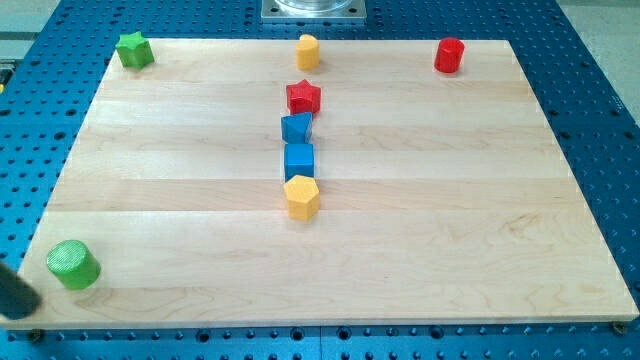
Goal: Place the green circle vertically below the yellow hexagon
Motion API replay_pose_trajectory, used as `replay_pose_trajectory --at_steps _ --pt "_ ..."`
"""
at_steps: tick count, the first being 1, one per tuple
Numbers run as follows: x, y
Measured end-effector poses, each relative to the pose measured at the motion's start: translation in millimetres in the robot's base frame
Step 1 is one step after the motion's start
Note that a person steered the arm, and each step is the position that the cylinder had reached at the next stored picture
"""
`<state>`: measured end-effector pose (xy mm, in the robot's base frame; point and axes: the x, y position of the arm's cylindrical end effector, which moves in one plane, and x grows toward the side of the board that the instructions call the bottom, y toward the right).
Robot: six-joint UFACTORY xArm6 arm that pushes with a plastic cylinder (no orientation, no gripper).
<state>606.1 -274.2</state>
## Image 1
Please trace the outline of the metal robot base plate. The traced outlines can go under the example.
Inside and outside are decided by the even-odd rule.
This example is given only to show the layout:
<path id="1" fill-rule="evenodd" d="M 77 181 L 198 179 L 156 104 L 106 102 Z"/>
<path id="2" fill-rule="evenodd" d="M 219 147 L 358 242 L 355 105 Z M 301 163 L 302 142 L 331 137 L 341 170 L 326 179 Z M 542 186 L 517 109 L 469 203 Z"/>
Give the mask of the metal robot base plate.
<path id="1" fill-rule="evenodd" d="M 263 20 L 364 20 L 365 0 L 262 0 Z"/>

